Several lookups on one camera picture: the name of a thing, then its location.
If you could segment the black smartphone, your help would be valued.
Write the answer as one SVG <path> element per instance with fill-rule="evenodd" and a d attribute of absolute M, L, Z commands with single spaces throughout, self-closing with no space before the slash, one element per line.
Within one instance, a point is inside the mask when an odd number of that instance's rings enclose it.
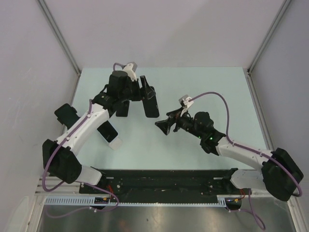
<path fill-rule="evenodd" d="M 142 100 L 145 116 L 147 118 L 158 118 L 160 116 L 156 95 L 149 98 L 144 94 L 144 99 Z"/>

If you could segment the light blue cased smartphone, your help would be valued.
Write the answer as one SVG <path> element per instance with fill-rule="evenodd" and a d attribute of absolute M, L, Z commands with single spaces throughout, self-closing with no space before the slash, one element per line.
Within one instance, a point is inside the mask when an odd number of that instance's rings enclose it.
<path fill-rule="evenodd" d="M 118 132 L 109 121 L 106 121 L 100 125 L 97 128 L 97 131 L 108 143 L 111 143 L 118 136 Z"/>

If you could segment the black round-base phone holder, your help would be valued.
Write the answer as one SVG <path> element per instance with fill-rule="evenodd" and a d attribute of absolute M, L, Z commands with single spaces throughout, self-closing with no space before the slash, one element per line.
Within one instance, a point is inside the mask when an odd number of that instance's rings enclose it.
<path fill-rule="evenodd" d="M 80 119 L 77 115 L 76 109 L 68 103 L 55 110 L 54 114 L 56 115 L 57 120 L 62 125 L 66 126 L 67 129 L 71 128 Z"/>

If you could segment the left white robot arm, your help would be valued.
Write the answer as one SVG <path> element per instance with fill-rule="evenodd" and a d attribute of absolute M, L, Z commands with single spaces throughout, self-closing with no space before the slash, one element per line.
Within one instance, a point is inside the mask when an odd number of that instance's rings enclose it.
<path fill-rule="evenodd" d="M 43 167 L 45 173 L 58 177 L 67 184 L 73 182 L 90 184 L 96 193 L 102 193 L 107 182 L 97 169 L 82 165 L 77 155 L 95 131 L 107 141 L 109 147 L 117 150 L 122 145 L 118 132 L 110 124 L 109 119 L 126 117 L 130 102 L 143 103 L 148 118 L 159 117 L 154 87 L 150 86 L 146 77 L 133 81 L 124 71 L 114 71 L 104 89 L 89 101 L 88 110 L 78 117 L 75 109 L 65 104 L 56 114 L 60 122 L 68 130 L 52 141 L 47 139 L 42 145 Z"/>

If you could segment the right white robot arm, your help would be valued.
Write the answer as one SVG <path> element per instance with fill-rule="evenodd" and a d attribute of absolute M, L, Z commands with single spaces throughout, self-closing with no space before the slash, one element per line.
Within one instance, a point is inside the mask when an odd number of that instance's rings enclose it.
<path fill-rule="evenodd" d="M 289 153 L 282 149 L 257 150 L 232 141 L 226 134 L 214 128 L 214 122 L 207 112 L 198 112 L 194 117 L 177 109 L 167 113 L 167 119 L 155 125 L 168 135 L 182 129 L 200 139 L 202 149 L 210 154 L 227 157 L 253 168 L 257 175 L 236 170 L 223 181 L 223 189 L 234 194 L 239 189 L 265 189 L 273 197 L 288 201 L 291 196 L 300 197 L 300 181 L 304 175 Z"/>

